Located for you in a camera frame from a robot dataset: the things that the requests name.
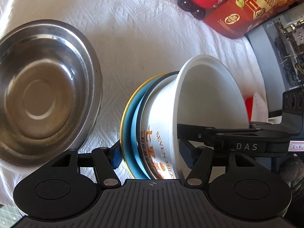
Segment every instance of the white label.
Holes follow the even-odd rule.
[[[304,151],[304,141],[291,140],[288,151]]]

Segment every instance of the red packaging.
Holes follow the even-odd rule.
[[[296,1],[303,0],[228,0],[203,21],[220,34],[237,39]]]

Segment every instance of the white bowl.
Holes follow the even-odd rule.
[[[228,69],[214,57],[188,60],[177,78],[151,92],[140,131],[146,152],[164,179],[184,179],[177,124],[215,128],[249,128],[241,92]]]

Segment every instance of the metal bowl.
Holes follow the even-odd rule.
[[[80,148],[102,96],[97,55],[69,24],[40,20],[0,40],[0,164],[13,171]]]

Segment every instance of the white textured tablecloth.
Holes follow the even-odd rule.
[[[111,146],[132,93],[150,77],[176,71],[191,57],[218,58],[236,79],[244,97],[265,88],[253,50],[245,38],[231,40],[178,8],[177,0],[0,0],[0,38],[38,19],[78,28],[92,43],[103,74],[101,115],[81,152]],[[124,164],[116,170],[130,178]],[[85,174],[93,177],[92,170]],[[25,176],[0,167],[0,203],[13,206],[14,186]]]

